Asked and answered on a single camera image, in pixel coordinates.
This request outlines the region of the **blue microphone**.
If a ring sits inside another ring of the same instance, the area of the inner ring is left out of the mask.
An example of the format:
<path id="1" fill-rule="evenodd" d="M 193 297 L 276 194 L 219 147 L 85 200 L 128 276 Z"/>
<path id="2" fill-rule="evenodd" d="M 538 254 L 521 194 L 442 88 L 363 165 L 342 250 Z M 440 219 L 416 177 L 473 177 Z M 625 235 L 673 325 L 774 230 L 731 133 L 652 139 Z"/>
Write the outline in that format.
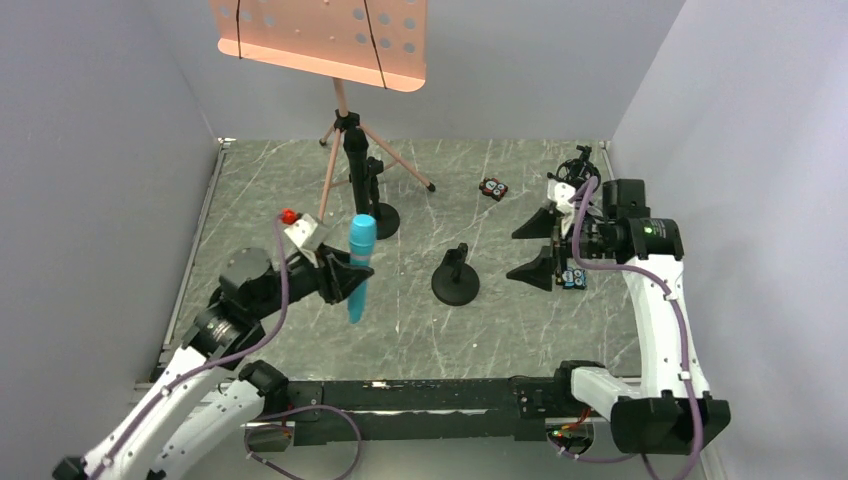
<path id="1" fill-rule="evenodd" d="M 367 214 L 355 215 L 351 221 L 348 234 L 350 263 L 354 266 L 367 267 L 376 240 L 376 220 Z M 366 295 L 367 285 L 362 282 L 348 298 L 347 310 L 351 324 L 356 324 L 361 320 L 366 308 Z"/>

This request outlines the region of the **small black mic stand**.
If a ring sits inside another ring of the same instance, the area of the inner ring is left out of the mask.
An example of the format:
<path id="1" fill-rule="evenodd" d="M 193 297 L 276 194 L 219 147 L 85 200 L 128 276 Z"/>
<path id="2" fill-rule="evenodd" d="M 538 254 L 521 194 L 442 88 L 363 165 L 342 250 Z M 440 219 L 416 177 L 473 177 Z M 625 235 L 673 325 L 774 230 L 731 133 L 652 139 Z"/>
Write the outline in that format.
<path id="1" fill-rule="evenodd" d="M 442 303 L 459 307 L 471 303 L 480 290 L 476 270 L 466 263 L 469 247 L 461 242 L 448 249 L 431 277 L 431 289 Z"/>

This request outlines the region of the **black round-base mic stand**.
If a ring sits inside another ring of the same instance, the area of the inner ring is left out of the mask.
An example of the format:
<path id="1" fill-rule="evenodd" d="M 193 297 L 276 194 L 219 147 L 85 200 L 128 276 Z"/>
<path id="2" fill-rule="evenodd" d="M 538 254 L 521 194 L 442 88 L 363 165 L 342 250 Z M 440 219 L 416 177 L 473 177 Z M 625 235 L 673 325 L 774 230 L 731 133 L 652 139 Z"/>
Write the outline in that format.
<path id="1" fill-rule="evenodd" d="M 367 213 L 376 221 L 377 239 L 392 237 L 400 227 L 398 211 L 380 200 L 379 175 L 384 171 L 384 163 L 373 156 L 365 161 L 364 186 L 366 188 Z"/>

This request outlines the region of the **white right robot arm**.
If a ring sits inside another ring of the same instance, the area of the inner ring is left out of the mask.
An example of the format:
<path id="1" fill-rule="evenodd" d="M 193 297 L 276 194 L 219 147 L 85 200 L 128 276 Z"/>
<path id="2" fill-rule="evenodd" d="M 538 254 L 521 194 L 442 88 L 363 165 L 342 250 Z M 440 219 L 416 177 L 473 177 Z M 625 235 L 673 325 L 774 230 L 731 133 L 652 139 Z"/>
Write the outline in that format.
<path id="1" fill-rule="evenodd" d="M 564 361 L 554 375 L 553 397 L 607 420 L 624 454 L 695 456 L 728 426 L 731 413 L 727 401 L 712 395 L 697 360 L 685 307 L 680 229 L 671 219 L 652 217 L 639 179 L 602 183 L 602 214 L 591 219 L 587 210 L 598 186 L 595 177 L 578 188 L 550 178 L 543 206 L 512 234 L 550 243 L 506 276 L 552 291 L 568 261 L 583 270 L 621 273 L 637 324 L 639 386 L 598 362 Z"/>

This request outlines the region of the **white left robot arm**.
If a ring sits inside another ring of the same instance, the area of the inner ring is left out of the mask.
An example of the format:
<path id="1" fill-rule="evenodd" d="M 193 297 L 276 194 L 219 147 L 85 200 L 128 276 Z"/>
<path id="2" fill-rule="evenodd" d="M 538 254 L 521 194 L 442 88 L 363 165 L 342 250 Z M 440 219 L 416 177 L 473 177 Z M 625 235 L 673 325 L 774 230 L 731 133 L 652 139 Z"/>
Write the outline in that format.
<path id="1" fill-rule="evenodd" d="M 263 320 L 313 293 L 343 302 L 374 273 L 324 244 L 316 257 L 295 253 L 275 268 L 261 248 L 235 252 L 154 385 L 94 448 L 62 458 L 53 478 L 181 479 L 237 427 L 285 406 L 281 372 L 262 361 L 241 364 L 270 340 Z"/>

